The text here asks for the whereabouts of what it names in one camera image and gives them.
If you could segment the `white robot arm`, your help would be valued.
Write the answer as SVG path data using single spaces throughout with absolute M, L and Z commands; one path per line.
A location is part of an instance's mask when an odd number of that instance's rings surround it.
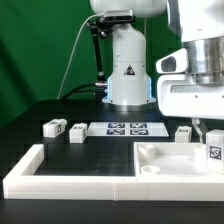
M 224 0 L 90 0 L 97 27 L 113 35 L 113 72 L 105 103 L 139 108 L 153 101 L 146 39 L 136 18 L 168 14 L 182 48 L 156 62 L 157 103 L 165 116 L 224 120 Z

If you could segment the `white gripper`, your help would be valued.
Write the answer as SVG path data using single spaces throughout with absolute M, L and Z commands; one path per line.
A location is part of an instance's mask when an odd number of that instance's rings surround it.
M 195 84 L 186 74 L 162 75 L 157 82 L 158 107 L 164 116 L 193 118 L 203 143 L 208 132 L 204 119 L 224 120 L 224 84 Z

